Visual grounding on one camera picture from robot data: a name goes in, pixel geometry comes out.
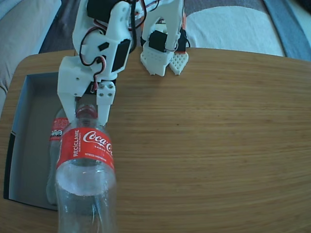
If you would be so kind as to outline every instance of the wooden table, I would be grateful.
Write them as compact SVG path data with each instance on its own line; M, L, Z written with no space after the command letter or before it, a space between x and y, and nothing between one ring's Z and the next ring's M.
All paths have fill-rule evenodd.
M117 81L114 142L121 233L311 231L311 63L190 49L181 76L150 76L139 49ZM26 58L0 121L0 192L26 74L73 51ZM57 213L0 199L1 233L57 231Z

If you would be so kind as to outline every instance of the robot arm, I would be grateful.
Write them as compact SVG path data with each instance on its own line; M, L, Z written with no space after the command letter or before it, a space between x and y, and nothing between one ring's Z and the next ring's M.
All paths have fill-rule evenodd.
M186 56L188 61L185 51L175 53L181 37L184 1L140 0L140 3L81 0L72 35L79 55L64 57L58 74L57 93L70 122L75 119L76 97L82 97L90 89L96 95L99 121L107 123L116 92L114 80L125 69L131 48L135 48L136 38L132 38L129 29L134 9L136 18L144 14L142 41L146 43L140 58L151 74L164 76L167 65L180 74L182 69L175 71L176 56ZM161 32L157 31L159 19L166 20L166 32L164 25Z

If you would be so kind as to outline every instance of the gray couch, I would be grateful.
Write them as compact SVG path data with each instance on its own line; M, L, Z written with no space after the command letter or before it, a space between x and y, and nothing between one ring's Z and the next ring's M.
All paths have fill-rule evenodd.
M0 0L0 115L16 67L39 52L60 5L61 0Z

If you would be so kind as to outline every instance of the bottle neck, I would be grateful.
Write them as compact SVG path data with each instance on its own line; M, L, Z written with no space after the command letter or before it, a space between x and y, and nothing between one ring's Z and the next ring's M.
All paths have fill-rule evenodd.
M97 111L93 105L82 105L76 112L77 118L97 119Z

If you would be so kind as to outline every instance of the coca-cola bottle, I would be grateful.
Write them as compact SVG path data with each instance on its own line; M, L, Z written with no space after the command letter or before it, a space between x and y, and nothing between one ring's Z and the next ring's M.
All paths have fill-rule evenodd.
M69 124L66 117L65 111L61 108L55 116L52 124L50 145L49 145L49 156L50 156L50 172L46 187L48 202L52 205L57 204L56 192L55 192L55 172L56 163L59 157L59 143L60 137L63 133L64 128Z
M63 133L55 187L59 233L116 231L112 145L92 105L80 106Z

